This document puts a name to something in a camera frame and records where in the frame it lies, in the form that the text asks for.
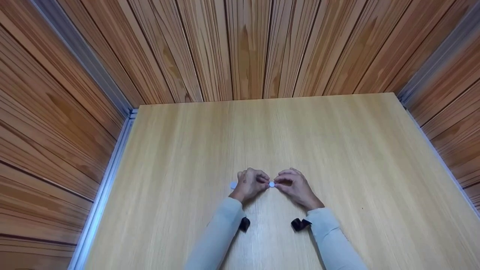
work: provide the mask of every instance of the light blue sleeve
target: light blue sleeve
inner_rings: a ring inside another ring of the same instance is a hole
[[[326,270],[365,270],[358,253],[343,235],[332,211],[318,208],[307,212],[311,229]]]
[[[242,204],[227,197],[218,207],[187,259],[186,270],[218,269],[245,217]]]

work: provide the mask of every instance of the wooden plank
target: wooden plank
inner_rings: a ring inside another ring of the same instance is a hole
[[[344,47],[324,92],[352,94],[411,0],[368,1]]]
[[[0,237],[0,268],[67,269],[74,246]]]
[[[271,1],[227,0],[233,98],[262,98]]]
[[[480,78],[480,30],[405,105],[420,126]]]
[[[422,130],[428,139],[432,140],[478,109],[480,109],[480,79],[426,122]]]
[[[354,94],[385,92],[455,0],[413,0],[374,57]]]
[[[204,101],[232,100],[224,2],[183,0],[177,4]]]
[[[300,67],[294,97],[323,93],[366,0],[324,0]]]
[[[249,166],[301,170],[369,269],[480,267],[478,216],[388,93],[140,107],[85,269],[181,269]],[[321,268],[278,190],[245,211],[225,269]]]
[[[93,198],[115,139],[3,28],[0,50],[1,159]]]
[[[398,71],[390,85],[385,89],[385,92],[398,94],[476,2],[477,0],[456,0],[405,65]]]
[[[76,244],[92,203],[0,163],[0,234]]]
[[[456,178],[480,170],[480,109],[446,129],[431,142]]]
[[[146,104],[172,103],[165,78],[127,1],[82,1]]]
[[[113,137],[120,134],[123,117],[29,2],[1,5],[0,24]]]
[[[290,98],[307,47],[319,0],[274,1],[264,98]]]
[[[128,6],[127,0],[119,2]],[[129,0],[129,3],[174,101],[203,101],[175,1]]]
[[[476,157],[473,160],[471,160],[469,163],[478,164],[479,162],[480,162],[480,157]],[[465,176],[457,178],[457,181],[462,187],[467,187],[467,186],[480,183],[480,169],[478,169],[477,171],[471,172]]]
[[[82,2],[79,0],[58,0],[58,3],[85,38],[108,71],[108,74],[110,74],[132,106],[138,108],[141,104],[145,104],[136,85],[130,78],[131,75],[125,70],[124,63],[117,57],[113,48],[110,47]]]
[[[472,201],[473,206],[476,207],[478,211],[480,211],[480,184],[476,184],[474,186],[466,188],[465,193]]]

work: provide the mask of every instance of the wooden table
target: wooden table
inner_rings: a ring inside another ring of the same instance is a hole
[[[479,269],[480,221],[394,94],[141,106],[88,269],[181,269],[237,171],[293,166],[371,269]],[[225,269],[319,269],[271,188]]]

